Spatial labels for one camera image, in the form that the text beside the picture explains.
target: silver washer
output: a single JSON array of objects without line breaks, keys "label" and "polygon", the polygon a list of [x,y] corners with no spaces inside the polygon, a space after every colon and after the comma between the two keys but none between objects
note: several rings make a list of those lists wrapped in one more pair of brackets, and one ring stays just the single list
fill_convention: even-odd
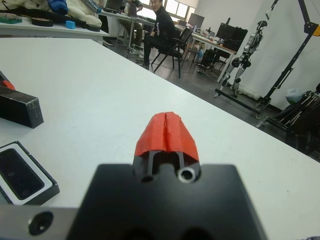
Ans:
[{"label": "silver washer", "polygon": [[[185,179],[182,174],[183,172],[189,172],[191,174],[191,178],[190,179]],[[196,180],[196,172],[193,168],[191,167],[184,167],[184,168],[181,168],[179,169],[178,171],[178,179],[180,180],[180,182],[184,183],[184,184],[189,184],[189,183],[192,183]]]}]

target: plastic bag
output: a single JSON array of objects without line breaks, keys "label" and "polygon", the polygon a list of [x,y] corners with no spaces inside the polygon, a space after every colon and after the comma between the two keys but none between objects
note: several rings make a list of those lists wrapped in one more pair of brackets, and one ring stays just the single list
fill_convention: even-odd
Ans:
[{"label": "plastic bag", "polygon": [[305,92],[302,91],[300,88],[289,88],[286,91],[285,98],[290,104],[296,104],[302,99],[304,93]]}]

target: window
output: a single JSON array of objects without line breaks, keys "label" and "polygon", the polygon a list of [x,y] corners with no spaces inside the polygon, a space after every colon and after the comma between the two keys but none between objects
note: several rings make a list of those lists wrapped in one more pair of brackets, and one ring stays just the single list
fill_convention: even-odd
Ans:
[{"label": "window", "polygon": [[142,10],[138,11],[136,14],[139,16],[143,16],[145,18],[151,18],[154,20],[156,20],[156,17],[157,17],[153,10],[146,8],[146,7],[142,8]]},{"label": "window", "polygon": [[140,0],[142,4],[150,5],[150,0]]},{"label": "window", "polygon": [[179,5],[179,3],[177,1],[175,1],[175,0],[167,0],[165,10],[168,13],[176,14],[177,13],[177,9],[178,9],[178,5]]},{"label": "window", "polygon": [[[151,17],[152,9],[150,5],[150,0],[140,0],[140,2],[143,4],[144,8],[142,11],[138,12],[138,15],[155,19],[156,16],[154,13],[153,17]],[[175,0],[163,0],[162,4],[165,10],[170,14],[174,22],[178,20],[187,21],[187,19],[190,17],[190,14],[195,12],[194,8],[189,7],[183,3],[177,2]]]}]

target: humanoid robot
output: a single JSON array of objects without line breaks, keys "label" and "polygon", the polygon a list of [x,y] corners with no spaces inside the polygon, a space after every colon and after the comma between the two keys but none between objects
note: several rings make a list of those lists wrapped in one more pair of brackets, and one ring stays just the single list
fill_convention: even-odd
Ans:
[{"label": "humanoid robot", "polygon": [[231,62],[231,65],[228,67],[228,69],[225,72],[224,78],[222,80],[221,88],[222,91],[224,87],[228,86],[229,79],[231,77],[231,72],[234,70],[234,68],[239,68],[238,72],[235,75],[234,83],[232,86],[233,91],[233,97],[237,97],[237,91],[239,89],[240,85],[240,76],[245,72],[247,68],[251,66],[250,57],[254,52],[258,49],[259,44],[261,40],[264,38],[263,36],[263,29],[264,27],[268,26],[268,23],[264,20],[259,21],[257,24],[256,32],[252,33],[249,37],[249,40],[245,47],[243,48],[243,53],[240,57],[236,57]]}]

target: red tape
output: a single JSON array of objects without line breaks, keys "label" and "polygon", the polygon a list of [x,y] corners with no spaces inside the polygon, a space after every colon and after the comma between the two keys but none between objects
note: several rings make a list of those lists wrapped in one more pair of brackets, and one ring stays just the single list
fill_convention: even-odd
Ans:
[{"label": "red tape", "polygon": [[196,143],[181,117],[174,112],[154,115],[135,148],[135,156],[149,151],[182,152],[199,161]]},{"label": "red tape", "polygon": [[16,90],[15,87],[12,85],[12,83],[7,80],[3,80],[1,82],[1,86],[6,87],[8,89]]}]

